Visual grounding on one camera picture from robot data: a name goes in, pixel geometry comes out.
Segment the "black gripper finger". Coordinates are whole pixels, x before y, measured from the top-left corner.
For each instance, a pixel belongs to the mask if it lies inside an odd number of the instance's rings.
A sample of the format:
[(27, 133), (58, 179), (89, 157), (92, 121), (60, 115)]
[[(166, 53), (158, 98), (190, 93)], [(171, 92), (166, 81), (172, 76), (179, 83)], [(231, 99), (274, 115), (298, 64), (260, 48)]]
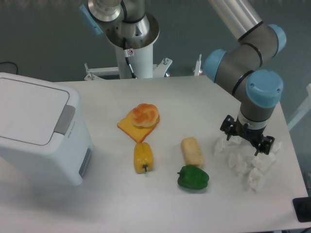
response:
[(235, 136), (234, 118), (227, 115), (221, 124), (220, 130), (225, 133), (227, 141), (229, 141), (232, 136)]
[(273, 148), (275, 138), (272, 136), (263, 136), (262, 139), (255, 144), (256, 152), (255, 156), (259, 153), (269, 155), (271, 149)]

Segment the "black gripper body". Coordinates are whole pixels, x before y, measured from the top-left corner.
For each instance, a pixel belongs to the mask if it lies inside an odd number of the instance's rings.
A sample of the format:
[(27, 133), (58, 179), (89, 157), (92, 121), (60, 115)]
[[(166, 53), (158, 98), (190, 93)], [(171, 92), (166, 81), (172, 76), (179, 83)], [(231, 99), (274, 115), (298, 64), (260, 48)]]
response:
[(253, 130), (250, 129), (248, 124), (242, 125), (238, 120), (234, 121), (233, 119), (229, 120), (230, 126), (228, 128), (228, 140), (232, 136), (239, 136), (251, 143), (255, 148), (259, 148), (261, 141), (263, 139), (263, 131), (265, 127)]

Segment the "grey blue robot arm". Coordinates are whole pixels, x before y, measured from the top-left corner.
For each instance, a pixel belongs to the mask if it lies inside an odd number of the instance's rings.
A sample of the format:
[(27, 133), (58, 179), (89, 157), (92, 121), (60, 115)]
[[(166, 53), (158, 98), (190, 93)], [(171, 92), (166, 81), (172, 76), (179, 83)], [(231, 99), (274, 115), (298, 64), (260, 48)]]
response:
[[(232, 52), (213, 51), (203, 72), (240, 101), (237, 118), (227, 116), (220, 129), (227, 137), (239, 136), (257, 153), (269, 154), (275, 139), (263, 132), (279, 102), (283, 81), (264, 62), (286, 44), (285, 32), (266, 25), (246, 0), (212, 0), (217, 14), (239, 42)], [(85, 23), (97, 35), (105, 34), (114, 45), (122, 79), (154, 78), (153, 44), (159, 36), (157, 20), (142, 0), (90, 0), (80, 6)]]

